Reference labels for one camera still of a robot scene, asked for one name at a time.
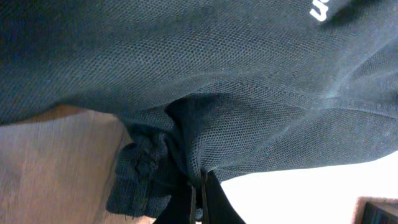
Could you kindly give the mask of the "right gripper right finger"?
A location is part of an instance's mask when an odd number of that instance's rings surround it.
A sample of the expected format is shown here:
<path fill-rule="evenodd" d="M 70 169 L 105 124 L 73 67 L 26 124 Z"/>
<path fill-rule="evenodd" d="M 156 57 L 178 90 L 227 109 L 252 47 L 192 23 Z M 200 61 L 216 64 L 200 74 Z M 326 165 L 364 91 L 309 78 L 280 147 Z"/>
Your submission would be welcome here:
<path fill-rule="evenodd" d="M 246 224 L 230 204 L 215 173 L 201 172 L 202 223 Z"/>

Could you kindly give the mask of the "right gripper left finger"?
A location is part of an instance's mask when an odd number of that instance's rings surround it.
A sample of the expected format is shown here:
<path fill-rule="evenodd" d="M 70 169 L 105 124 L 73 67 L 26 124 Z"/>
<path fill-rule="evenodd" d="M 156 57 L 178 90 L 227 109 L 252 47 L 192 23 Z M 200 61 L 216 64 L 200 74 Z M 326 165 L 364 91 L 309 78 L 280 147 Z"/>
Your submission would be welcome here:
<path fill-rule="evenodd" d="M 196 196 L 196 188 L 188 184 L 175 190 L 154 224 L 196 224 Z"/>

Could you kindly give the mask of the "black t-shirt with white logo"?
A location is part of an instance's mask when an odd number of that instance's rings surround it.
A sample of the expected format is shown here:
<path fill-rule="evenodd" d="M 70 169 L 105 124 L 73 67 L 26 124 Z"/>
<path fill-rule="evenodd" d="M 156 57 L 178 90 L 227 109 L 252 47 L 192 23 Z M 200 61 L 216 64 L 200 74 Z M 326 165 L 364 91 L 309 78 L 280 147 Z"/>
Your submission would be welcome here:
<path fill-rule="evenodd" d="M 201 172 L 374 161 L 397 150 L 396 1 L 2 1 L 1 124 L 110 113 L 106 203 L 158 218 Z"/>

